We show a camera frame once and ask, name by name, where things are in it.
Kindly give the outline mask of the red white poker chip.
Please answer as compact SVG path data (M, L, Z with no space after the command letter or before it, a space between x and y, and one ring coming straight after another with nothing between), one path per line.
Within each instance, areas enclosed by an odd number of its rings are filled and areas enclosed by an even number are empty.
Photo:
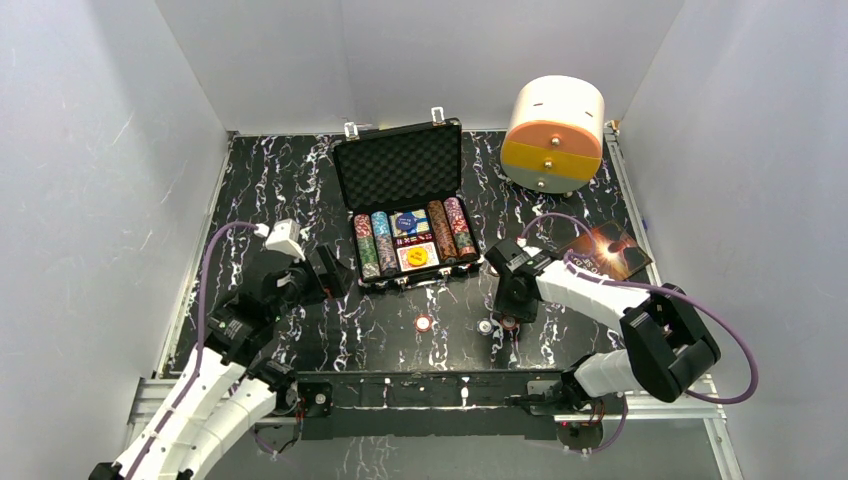
M502 317L500 324L506 331L513 331L518 327L518 322L512 317Z
M419 315L415 318L414 326L419 333L425 333L432 329L433 320L428 315Z

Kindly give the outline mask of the blue white poker chip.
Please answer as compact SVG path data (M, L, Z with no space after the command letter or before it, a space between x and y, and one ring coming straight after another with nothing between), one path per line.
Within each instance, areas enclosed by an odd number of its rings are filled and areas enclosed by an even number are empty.
M487 320L487 319L480 320L476 324L476 331L480 335L484 335L484 336L491 335L493 333L494 329L495 329L495 327L493 326L492 322L490 320Z

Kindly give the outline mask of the red playing card deck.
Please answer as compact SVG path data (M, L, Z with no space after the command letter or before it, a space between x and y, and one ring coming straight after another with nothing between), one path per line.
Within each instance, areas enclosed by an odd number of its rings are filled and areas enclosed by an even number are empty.
M397 249L397 256L402 272L434 267L440 264L434 242L400 247Z

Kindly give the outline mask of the yellow big blind button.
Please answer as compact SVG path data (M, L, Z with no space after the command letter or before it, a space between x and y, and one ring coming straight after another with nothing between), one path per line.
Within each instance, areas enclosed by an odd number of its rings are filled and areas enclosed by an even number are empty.
M429 254L425 248L414 247L406 252L406 260L411 267L420 267L428 263Z

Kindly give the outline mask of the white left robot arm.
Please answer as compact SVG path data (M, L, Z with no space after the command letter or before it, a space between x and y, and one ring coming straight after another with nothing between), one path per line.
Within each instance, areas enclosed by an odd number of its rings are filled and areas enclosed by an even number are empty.
M258 420L293 412L295 369L260 352L280 317L345 296L353 277L326 245L306 259L289 247L258 253L207 315L199 348L147 428L91 478L201 479Z

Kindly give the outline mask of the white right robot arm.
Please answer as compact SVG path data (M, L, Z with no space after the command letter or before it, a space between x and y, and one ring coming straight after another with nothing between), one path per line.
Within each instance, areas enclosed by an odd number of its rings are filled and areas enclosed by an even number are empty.
M541 304L565 306L618 333L621 350L581 357L565 370L556 399L577 414L603 396L645 391L672 403L721 358L720 348L682 291L667 285L622 285L573 260L502 240L485 254L499 276L493 312L517 323L535 320Z

